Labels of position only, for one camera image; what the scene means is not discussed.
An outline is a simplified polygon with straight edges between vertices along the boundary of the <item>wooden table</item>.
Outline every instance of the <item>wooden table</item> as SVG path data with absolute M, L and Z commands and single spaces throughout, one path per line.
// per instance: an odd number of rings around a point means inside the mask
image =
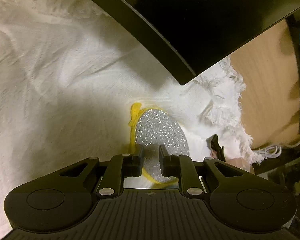
M 296 57 L 285 20 L 231 54 L 242 76 L 242 123 L 252 148 L 300 138 L 300 87 Z

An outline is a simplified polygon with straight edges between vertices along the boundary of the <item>white cloth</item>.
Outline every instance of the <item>white cloth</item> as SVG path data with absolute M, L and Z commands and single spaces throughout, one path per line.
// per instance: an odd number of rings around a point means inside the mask
M 242 78 L 229 59 L 180 86 L 90 0 L 0 0 L 0 238 L 18 185 L 88 156 L 127 151 L 130 106 L 156 105 L 182 125 L 193 160 L 217 133 L 228 158 L 246 156 Z

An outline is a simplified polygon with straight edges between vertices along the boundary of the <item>ribbed black surface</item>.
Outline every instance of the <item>ribbed black surface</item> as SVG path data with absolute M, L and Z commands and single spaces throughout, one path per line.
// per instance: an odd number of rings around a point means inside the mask
M 13 230 L 6 240 L 248 240 L 295 239 L 286 229 L 251 234 L 219 222 L 202 200 L 178 190 L 125 189 L 114 199 L 101 200 L 92 214 L 73 228 L 50 234 Z

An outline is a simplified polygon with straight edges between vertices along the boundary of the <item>yellow fabric trim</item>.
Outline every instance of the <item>yellow fabric trim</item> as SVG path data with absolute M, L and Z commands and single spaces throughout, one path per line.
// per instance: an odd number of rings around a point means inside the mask
M 143 113 L 149 109 L 159 109 L 157 107 L 148 107 L 148 108 L 143 108 L 141 109 L 142 104 L 141 103 L 134 103 L 131 106 L 131 120 L 129 122 L 129 126 L 131 127 L 131 132 L 130 132 L 130 144 L 129 144 L 129 152 L 134 153 L 136 150 L 136 127 L 137 127 L 137 123 L 138 120 L 140 119 L 140 117 L 143 115 Z M 151 175 L 143 168 L 142 169 L 142 175 L 145 176 L 150 182 L 154 183 L 154 184 L 160 184 L 162 185 L 162 187 L 166 187 L 169 185 L 174 184 L 177 179 L 173 180 L 173 181 L 169 181 L 169 182 L 165 182 L 165 183 L 161 183 L 157 180 L 155 180 L 154 178 L 151 177 Z

